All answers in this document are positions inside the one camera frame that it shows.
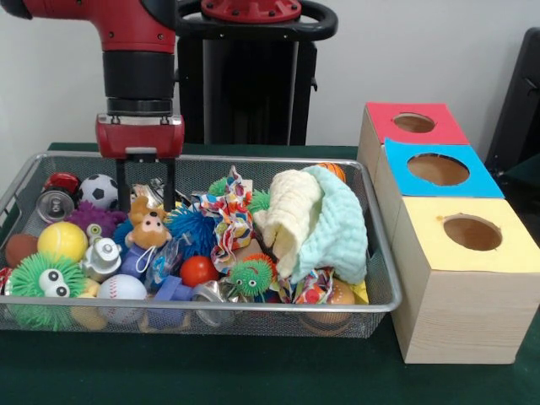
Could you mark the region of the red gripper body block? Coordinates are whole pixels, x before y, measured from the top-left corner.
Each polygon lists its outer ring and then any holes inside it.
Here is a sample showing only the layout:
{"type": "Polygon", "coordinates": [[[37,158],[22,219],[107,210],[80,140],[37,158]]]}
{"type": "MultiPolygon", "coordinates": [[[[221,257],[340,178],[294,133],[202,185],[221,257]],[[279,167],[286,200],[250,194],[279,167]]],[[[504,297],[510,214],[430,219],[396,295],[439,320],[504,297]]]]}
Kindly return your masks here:
{"type": "Polygon", "coordinates": [[[105,158],[126,159],[130,154],[175,158],[182,152],[185,129],[179,125],[122,125],[96,122],[96,139],[105,158]]]}

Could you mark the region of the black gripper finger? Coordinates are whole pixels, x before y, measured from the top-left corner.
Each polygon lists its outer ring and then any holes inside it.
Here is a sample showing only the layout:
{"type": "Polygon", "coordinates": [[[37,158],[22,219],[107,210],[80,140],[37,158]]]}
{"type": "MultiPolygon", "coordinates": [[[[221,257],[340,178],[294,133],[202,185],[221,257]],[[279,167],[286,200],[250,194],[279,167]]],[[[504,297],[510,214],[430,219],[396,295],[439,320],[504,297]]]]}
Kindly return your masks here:
{"type": "Polygon", "coordinates": [[[119,209],[121,211],[129,211],[131,207],[131,192],[130,186],[127,184],[125,163],[124,159],[116,160],[116,182],[119,209]]]}
{"type": "Polygon", "coordinates": [[[164,187],[164,210],[172,211],[176,207],[176,160],[166,159],[167,169],[165,187],[164,187]]]}

